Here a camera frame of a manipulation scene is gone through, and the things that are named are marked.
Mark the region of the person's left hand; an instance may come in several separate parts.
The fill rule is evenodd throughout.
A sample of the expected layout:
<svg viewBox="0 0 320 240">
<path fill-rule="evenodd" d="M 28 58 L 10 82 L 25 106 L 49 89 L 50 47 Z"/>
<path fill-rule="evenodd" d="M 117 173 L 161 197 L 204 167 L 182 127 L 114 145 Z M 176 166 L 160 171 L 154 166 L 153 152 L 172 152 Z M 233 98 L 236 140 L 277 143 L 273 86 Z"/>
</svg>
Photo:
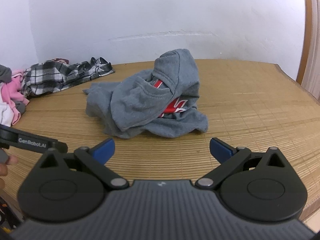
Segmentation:
<svg viewBox="0 0 320 240">
<path fill-rule="evenodd" d="M 8 175 L 8 166 L 15 165 L 18 163 L 18 159 L 14 155 L 7 155 L 5 150 L 1 148 L 1 166 L 0 166 L 0 188 L 1 190 L 5 188 L 5 181 L 2 177 Z"/>
</svg>

